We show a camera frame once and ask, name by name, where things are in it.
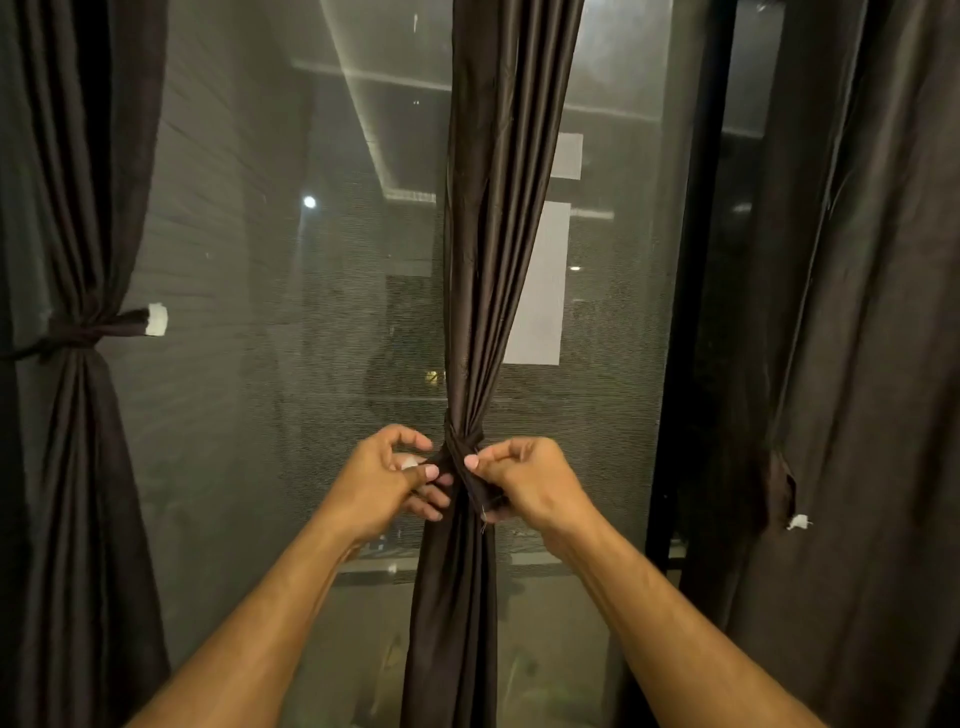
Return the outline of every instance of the hand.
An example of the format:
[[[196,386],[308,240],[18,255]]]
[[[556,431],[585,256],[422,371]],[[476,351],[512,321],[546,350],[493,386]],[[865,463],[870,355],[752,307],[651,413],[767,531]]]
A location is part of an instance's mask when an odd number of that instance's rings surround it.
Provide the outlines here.
[[[564,452],[545,437],[515,437],[464,458],[464,464],[484,480],[503,488],[510,506],[487,514],[497,523],[518,513],[543,534],[544,543],[562,536],[596,514]]]
[[[394,445],[403,443],[427,450],[430,440],[403,425],[388,425],[353,450],[330,492],[324,498],[317,518],[342,529],[350,547],[361,546],[383,533],[401,506],[431,521],[438,521],[436,506],[446,507],[449,497],[435,485],[439,470],[435,465],[422,465],[422,458],[396,452]],[[444,478],[437,480],[444,484]],[[411,496],[416,492],[421,498]]]

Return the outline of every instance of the white panel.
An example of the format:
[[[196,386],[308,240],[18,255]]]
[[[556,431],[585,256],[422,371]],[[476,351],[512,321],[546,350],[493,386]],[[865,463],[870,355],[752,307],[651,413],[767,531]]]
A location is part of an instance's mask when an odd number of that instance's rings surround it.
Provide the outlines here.
[[[570,203],[544,203],[505,364],[560,364]]]
[[[557,136],[557,151],[553,155],[550,177],[579,180],[584,164],[584,136],[581,133],[561,132]]]

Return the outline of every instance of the tied curtain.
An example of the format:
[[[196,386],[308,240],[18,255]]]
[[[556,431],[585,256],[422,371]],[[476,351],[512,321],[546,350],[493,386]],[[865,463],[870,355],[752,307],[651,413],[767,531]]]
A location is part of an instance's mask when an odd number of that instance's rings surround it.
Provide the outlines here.
[[[787,9],[742,378],[684,570],[841,728],[960,716],[958,38],[955,0]]]
[[[20,670],[25,728],[124,724],[169,675],[150,553],[103,336],[156,332],[121,311],[143,232],[166,53],[165,0],[18,0],[28,145],[54,234],[54,311],[13,358],[56,390],[36,498]]]
[[[583,0],[454,0],[444,212],[448,408],[456,483],[420,547],[404,728],[496,721],[494,529],[503,495],[464,467],[483,440],[546,196]]]

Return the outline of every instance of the forearm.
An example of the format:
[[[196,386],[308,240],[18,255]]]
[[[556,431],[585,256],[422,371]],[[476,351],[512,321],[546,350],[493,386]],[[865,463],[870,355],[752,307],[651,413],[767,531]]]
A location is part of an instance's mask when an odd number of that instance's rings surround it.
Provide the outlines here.
[[[822,726],[598,513],[564,537],[664,728]]]
[[[276,725],[310,626],[348,548],[349,540],[318,512],[129,728]]]

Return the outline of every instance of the wrist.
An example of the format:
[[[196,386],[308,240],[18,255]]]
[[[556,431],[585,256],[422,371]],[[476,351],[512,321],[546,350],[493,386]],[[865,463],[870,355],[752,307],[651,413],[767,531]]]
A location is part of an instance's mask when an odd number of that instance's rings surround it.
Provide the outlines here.
[[[330,554],[338,562],[346,559],[356,546],[356,535],[347,519],[339,518],[322,505],[303,530],[320,552]]]
[[[592,502],[578,508],[576,516],[554,524],[543,533],[547,548],[572,569],[575,568],[577,554],[598,536],[606,519]]]

